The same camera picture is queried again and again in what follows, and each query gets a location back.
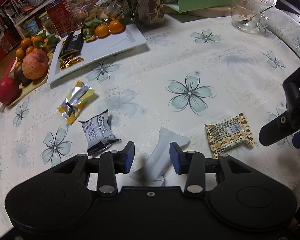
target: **glass mug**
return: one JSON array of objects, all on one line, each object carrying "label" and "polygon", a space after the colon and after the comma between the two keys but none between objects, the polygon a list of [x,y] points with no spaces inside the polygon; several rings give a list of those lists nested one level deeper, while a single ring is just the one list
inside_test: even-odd
[{"label": "glass mug", "polygon": [[232,0],[231,18],[235,26],[243,31],[250,31],[257,27],[266,28],[268,17],[261,13],[262,9],[245,0]]}]

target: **orange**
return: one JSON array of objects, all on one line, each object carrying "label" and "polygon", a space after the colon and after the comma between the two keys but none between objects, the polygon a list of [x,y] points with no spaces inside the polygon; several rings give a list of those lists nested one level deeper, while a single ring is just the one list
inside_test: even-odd
[{"label": "orange", "polygon": [[17,51],[16,51],[16,57],[18,59],[24,58],[25,55],[26,55],[26,53],[25,53],[25,50],[23,48],[17,49]]},{"label": "orange", "polygon": [[52,49],[52,47],[45,43],[42,49],[47,54]]},{"label": "orange", "polygon": [[17,62],[15,65],[14,65],[14,68],[17,68],[19,65],[21,65],[22,64],[22,62],[21,61],[19,61],[19,62]]},{"label": "orange", "polygon": [[27,49],[26,49],[26,55],[28,55],[31,51],[33,51],[34,49],[34,46],[29,46]]},{"label": "orange", "polygon": [[124,30],[124,26],[118,21],[114,20],[109,23],[111,33],[120,33]]},{"label": "orange", "polygon": [[103,38],[103,37],[108,36],[108,34],[109,34],[109,28],[108,28],[108,26],[105,25],[105,24],[99,25],[98,27],[96,27],[95,34],[99,38]]},{"label": "orange", "polygon": [[31,45],[31,43],[32,43],[32,41],[30,38],[24,38],[20,43],[20,47],[23,49],[26,49]]},{"label": "orange", "polygon": [[35,42],[36,41],[43,41],[43,38],[41,36],[36,36],[34,39],[33,39],[33,46],[36,48],[37,46],[35,45]]}]

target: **yellow and silver candy wrapper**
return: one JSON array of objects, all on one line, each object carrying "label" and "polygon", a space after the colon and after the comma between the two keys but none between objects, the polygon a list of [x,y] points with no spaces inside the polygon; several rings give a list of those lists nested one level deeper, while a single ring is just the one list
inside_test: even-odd
[{"label": "yellow and silver candy wrapper", "polygon": [[218,124],[205,124],[213,158],[244,143],[254,146],[250,125],[244,113]]},{"label": "yellow and silver candy wrapper", "polygon": [[66,99],[58,108],[62,116],[68,123],[73,123],[79,116],[81,109],[85,103],[94,94],[94,90],[80,80],[77,81],[74,88],[68,93]]}]

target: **red apple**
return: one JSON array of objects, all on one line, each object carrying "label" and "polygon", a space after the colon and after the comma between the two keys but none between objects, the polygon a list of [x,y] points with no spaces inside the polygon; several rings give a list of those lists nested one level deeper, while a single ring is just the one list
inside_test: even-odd
[{"label": "red apple", "polygon": [[26,55],[22,61],[22,72],[28,79],[38,79],[42,77],[49,68],[47,54],[38,49]]},{"label": "red apple", "polygon": [[4,77],[0,80],[0,102],[6,105],[11,104],[18,98],[19,83],[13,78]]}]

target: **white tray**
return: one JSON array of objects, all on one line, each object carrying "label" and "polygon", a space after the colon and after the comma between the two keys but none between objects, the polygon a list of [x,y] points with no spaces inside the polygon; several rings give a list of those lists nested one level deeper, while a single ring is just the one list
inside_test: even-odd
[{"label": "white tray", "polygon": [[66,39],[66,37],[61,39],[53,53],[47,84],[50,84],[75,70],[90,65],[92,62],[122,51],[133,49],[136,46],[146,44],[146,39],[143,37],[138,28],[134,24],[130,24],[126,26],[126,30],[122,33],[110,34],[108,37],[103,39],[84,42],[81,53],[76,55],[76,57],[82,57],[84,61],[78,62],[65,70],[61,70],[59,68],[61,61],[58,60],[58,56],[64,39]]}]

